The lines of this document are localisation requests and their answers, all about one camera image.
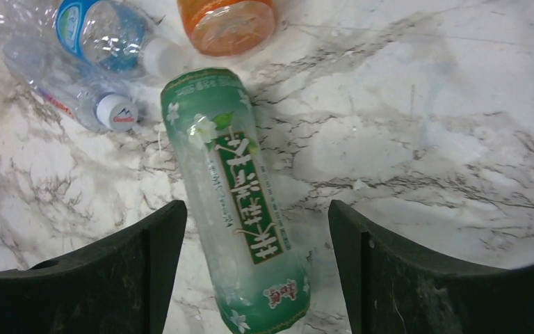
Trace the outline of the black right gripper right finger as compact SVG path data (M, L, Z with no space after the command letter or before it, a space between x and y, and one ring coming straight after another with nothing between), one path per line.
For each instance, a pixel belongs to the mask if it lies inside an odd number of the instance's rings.
M328 223L353 333L534 333L534 264L459 260L340 200Z

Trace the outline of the clear bottle purple label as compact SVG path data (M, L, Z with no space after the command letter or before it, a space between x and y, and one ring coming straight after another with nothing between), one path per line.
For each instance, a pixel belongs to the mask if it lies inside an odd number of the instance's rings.
M139 109L128 88L39 37L12 37L3 46L9 72L54 108L92 132L126 132Z

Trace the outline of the green tea bottle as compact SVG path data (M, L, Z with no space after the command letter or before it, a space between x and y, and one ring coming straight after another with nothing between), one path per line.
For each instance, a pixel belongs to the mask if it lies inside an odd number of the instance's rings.
M310 306L265 166L250 97L226 68L169 81L163 121L200 235L216 304L233 333L279 333Z

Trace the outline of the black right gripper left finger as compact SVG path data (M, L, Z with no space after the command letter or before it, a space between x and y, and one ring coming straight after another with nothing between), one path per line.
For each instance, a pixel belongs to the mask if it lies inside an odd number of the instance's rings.
M162 333L186 220L174 200L83 248L0 271L0 333Z

